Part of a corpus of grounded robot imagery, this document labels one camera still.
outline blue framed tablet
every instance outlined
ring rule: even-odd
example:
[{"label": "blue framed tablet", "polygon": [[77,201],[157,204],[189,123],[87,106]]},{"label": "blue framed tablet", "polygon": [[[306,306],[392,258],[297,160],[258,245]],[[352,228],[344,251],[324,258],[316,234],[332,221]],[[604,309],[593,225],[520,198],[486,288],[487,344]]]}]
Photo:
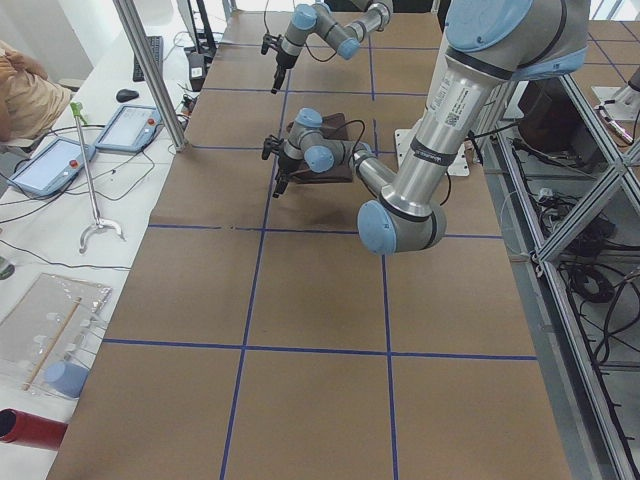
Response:
[{"label": "blue framed tablet", "polygon": [[[86,145],[87,160],[96,153],[93,145]],[[39,196],[51,195],[68,182],[84,167],[80,143],[58,137],[38,152],[28,163],[9,178],[9,185]]]},{"label": "blue framed tablet", "polygon": [[160,121],[155,107],[121,105],[100,132],[95,146],[98,150],[138,153],[153,140]]}]

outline keyboard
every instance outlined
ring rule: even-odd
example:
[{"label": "keyboard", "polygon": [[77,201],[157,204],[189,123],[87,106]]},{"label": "keyboard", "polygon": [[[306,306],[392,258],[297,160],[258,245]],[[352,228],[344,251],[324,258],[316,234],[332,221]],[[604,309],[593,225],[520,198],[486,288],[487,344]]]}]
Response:
[{"label": "keyboard", "polygon": [[[160,35],[148,36],[147,42],[149,42],[151,53],[153,54],[153,59],[155,60],[156,65],[158,65],[160,76],[162,76],[162,37]],[[138,59],[135,55],[133,56],[133,81],[144,81],[144,73],[142,72],[142,67],[140,66],[140,63],[138,62]]]}]

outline black computer mouse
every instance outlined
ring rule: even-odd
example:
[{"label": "black computer mouse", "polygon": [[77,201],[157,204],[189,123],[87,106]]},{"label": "black computer mouse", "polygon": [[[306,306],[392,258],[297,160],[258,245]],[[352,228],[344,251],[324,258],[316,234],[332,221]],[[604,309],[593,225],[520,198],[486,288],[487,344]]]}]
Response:
[{"label": "black computer mouse", "polygon": [[123,88],[116,93],[116,100],[120,103],[128,102],[129,100],[133,100],[134,98],[138,98],[140,94],[135,90],[129,90],[127,88]]}]

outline blue cup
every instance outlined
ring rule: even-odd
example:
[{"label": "blue cup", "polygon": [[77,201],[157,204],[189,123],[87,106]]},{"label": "blue cup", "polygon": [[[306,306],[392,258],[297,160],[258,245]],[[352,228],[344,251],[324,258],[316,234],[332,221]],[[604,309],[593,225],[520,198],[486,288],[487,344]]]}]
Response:
[{"label": "blue cup", "polygon": [[75,363],[60,361],[50,365],[44,372],[44,380],[60,393],[78,398],[87,380],[89,370]]}]

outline red cylinder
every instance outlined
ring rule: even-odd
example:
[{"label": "red cylinder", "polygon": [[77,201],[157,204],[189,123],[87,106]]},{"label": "red cylinder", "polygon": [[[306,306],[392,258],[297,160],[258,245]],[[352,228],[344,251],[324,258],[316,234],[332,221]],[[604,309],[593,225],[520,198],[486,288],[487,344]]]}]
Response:
[{"label": "red cylinder", "polygon": [[58,450],[67,424],[7,408],[0,411],[0,442]]}]

